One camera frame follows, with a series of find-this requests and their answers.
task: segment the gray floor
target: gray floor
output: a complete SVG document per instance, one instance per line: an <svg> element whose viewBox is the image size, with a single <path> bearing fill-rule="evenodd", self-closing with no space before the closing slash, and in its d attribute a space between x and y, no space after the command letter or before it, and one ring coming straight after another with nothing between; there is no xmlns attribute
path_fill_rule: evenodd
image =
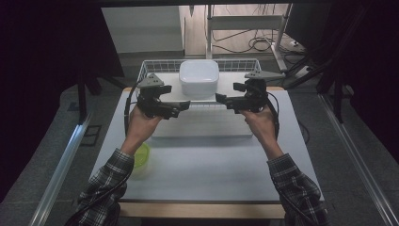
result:
<svg viewBox="0 0 399 226"><path fill-rule="evenodd" d="M121 56L125 78L120 81L126 85L135 81L142 58L159 56ZM169 53L162 58L183 57ZM273 57L257 56L263 70L277 72ZM373 200L361 181L344 145L334 130L321 101L315 92L318 77L289 90L297 118L310 131L307 144L311 161L326 199L326 206L332 225L385 225ZM101 126L97 142L89 146L80 146L66 180L57 195L46 225L63 225L73 213L79 192L85 188L96 157L102 146L115 107L120 98L121 89L100 79L103 92L99 96L88 93L88 105L93 110L90 126ZM14 184L5 200L0 204L1 225L28 225L40 198L50 181L60 156L71 137L78 121L76 111L76 87L67 89L61 96L61 107L24 172ZM356 142L367 166L385 192L393 209L399 209L399 167L384 146L367 126L359 119L349 104L343 101L343 120L348 132ZM85 137L82 143L93 142ZM139 218L122 218L122 225L156 225L153 221Z"/></svg>

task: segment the metal frame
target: metal frame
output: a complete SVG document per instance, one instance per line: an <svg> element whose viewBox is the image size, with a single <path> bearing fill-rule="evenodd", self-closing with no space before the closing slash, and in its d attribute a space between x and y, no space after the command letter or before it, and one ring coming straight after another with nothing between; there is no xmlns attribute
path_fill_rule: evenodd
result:
<svg viewBox="0 0 399 226"><path fill-rule="evenodd" d="M393 212L390 202L361 157L355 142L346 131L345 126L334 116L334 112L331 110L333 106L327 94L319 94L319 98L385 225L399 225L398 218Z"/></svg>
<svg viewBox="0 0 399 226"><path fill-rule="evenodd" d="M211 5L208 5L207 16L207 43L206 58L212 58L212 40L211 32L213 30L243 30L243 29L278 29L276 42L271 43L273 55L279 65L282 73L288 71L284 59L281 56L279 46L282 35L288 22L292 4L289 4L283 15L265 15L265 16L212 16Z"/></svg>
<svg viewBox="0 0 399 226"><path fill-rule="evenodd" d="M56 170L50 180L49 185L46 187L43 196L39 202L38 208L35 211L29 225L44 225L46 222L50 211L56 201L56 196L64 183L65 177L70 169L73 158L79 148L80 142L88 128L88 123L91 120L91 112L82 121L81 124L76 125L75 130L71 136L70 141L59 160Z"/></svg>

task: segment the aluminum rail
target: aluminum rail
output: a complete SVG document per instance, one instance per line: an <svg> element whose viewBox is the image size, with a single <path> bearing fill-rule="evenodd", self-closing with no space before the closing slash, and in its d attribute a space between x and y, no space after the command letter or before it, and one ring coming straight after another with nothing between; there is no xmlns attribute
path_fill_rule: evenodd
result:
<svg viewBox="0 0 399 226"><path fill-rule="evenodd" d="M337 131L338 136L345 146L345 149L349 154L352 163L354 164L360 176L361 181L364 183L373 202L375 203L379 214L383 218L385 225L399 226L398 217L393 212L391 204L386 198L384 191L378 185L378 182L375 180L373 174L368 169L354 141L350 137L349 133L346 131L345 126L337 120L333 111L331 110L332 104L331 101L328 99L327 94L319 94L319 98L329 116L329 119L331 120L335 130Z"/></svg>
<svg viewBox="0 0 399 226"><path fill-rule="evenodd" d="M61 159L56 166L53 177L51 178L49 185L44 191L38 208L36 209L32 219L30 220L29 225L44 225L44 223L46 222L53 207L53 204L56 201L56 196L58 195L58 192L62 187L62 184L64 183L65 177L71 166L76 151L79 148L79 144L82 141L86 129L88 128L88 123L90 122L90 120L91 112L88 112L83 123L76 125L72 133L71 139L68 142L68 145L64 151L64 154L62 154Z"/></svg>

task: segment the hand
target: hand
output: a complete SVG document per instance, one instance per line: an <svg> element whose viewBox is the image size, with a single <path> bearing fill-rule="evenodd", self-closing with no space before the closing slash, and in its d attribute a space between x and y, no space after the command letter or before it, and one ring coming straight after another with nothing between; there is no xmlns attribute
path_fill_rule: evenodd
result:
<svg viewBox="0 0 399 226"><path fill-rule="evenodd" d="M153 134L162 119L159 116L152 119L148 118L136 105L130 113L127 136L120 150L129 155L134 155L141 144Z"/></svg>
<svg viewBox="0 0 399 226"><path fill-rule="evenodd" d="M275 125L270 108L265 105L263 110L258 113L248 110L241 110L240 113L246 117L249 129L262 144L268 159L282 156L283 152L276 141Z"/></svg>

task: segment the white plastic container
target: white plastic container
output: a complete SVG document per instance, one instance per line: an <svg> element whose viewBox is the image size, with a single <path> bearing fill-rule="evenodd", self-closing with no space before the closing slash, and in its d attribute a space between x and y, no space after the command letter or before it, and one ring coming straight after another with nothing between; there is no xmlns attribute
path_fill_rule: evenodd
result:
<svg viewBox="0 0 399 226"><path fill-rule="evenodd" d="M184 95L210 96L217 89L219 66L211 59L187 60L180 66L179 79Z"/></svg>

